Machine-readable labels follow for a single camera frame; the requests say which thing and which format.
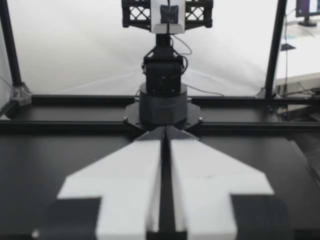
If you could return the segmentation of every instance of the white backdrop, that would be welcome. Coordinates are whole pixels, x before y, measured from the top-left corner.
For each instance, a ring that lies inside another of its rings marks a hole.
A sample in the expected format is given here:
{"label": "white backdrop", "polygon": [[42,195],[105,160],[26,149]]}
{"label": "white backdrop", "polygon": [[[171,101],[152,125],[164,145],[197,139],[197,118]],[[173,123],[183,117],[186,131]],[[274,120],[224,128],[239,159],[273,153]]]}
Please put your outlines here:
{"label": "white backdrop", "polygon": [[[8,64],[5,40],[0,27],[0,77],[11,84],[11,75]],[[10,87],[0,79],[0,109],[9,101]]]}
{"label": "white backdrop", "polygon": [[[214,5],[213,28],[180,36],[193,50],[183,81],[253,96],[265,83],[277,0]],[[34,93],[126,95],[144,81],[140,66],[155,36],[122,28],[120,0],[9,0],[9,8],[21,75]]]}

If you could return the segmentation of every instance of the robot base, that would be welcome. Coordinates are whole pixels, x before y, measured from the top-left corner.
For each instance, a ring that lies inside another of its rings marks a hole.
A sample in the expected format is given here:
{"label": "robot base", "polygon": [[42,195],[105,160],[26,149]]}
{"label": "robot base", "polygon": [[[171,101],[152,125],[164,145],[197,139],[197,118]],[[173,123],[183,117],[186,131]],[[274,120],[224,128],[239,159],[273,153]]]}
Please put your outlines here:
{"label": "robot base", "polygon": [[144,83],[140,87],[139,102],[126,107],[124,120],[136,128],[150,131],[168,125],[186,130],[202,123],[203,118],[200,107],[188,102],[184,84],[173,96],[153,96],[147,94]]}

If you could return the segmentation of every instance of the vertical post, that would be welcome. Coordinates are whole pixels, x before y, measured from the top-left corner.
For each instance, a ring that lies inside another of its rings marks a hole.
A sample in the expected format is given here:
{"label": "vertical post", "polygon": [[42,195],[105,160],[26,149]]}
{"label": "vertical post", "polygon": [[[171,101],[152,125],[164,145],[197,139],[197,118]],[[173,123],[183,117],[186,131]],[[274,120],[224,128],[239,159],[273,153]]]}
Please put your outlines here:
{"label": "vertical post", "polygon": [[23,83],[21,81],[19,62],[16,52],[15,40],[12,31],[7,0],[0,0],[0,18],[2,23],[6,53],[8,55],[8,61],[10,66],[12,85],[14,87],[21,87]]}
{"label": "vertical post", "polygon": [[170,35],[169,34],[156,34],[155,45],[157,47],[170,47]]}
{"label": "vertical post", "polygon": [[271,99],[277,70],[278,55],[281,44],[284,19],[286,15],[287,0],[278,0],[273,37],[271,43],[270,58],[265,81],[265,98]]}

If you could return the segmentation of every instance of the computer monitor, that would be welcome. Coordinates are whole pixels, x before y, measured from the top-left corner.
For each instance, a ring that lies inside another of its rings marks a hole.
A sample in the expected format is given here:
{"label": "computer monitor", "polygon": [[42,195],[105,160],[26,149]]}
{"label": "computer monitor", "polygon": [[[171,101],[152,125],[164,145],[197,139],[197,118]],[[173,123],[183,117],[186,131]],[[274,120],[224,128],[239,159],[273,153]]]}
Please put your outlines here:
{"label": "computer monitor", "polygon": [[314,27],[317,24],[310,21],[310,16],[320,15],[320,0],[296,0],[296,17],[304,17],[299,22],[305,27]]}

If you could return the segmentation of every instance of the screw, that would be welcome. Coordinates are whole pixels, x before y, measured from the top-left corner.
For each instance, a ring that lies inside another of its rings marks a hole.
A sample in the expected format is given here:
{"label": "screw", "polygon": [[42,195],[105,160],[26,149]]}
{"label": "screw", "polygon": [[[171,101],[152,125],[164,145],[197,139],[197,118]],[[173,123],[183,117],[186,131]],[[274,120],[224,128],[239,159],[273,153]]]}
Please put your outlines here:
{"label": "screw", "polygon": [[40,237],[40,233],[39,233],[39,230],[34,230],[33,232],[32,232],[32,238],[33,239],[39,239],[39,237]]}

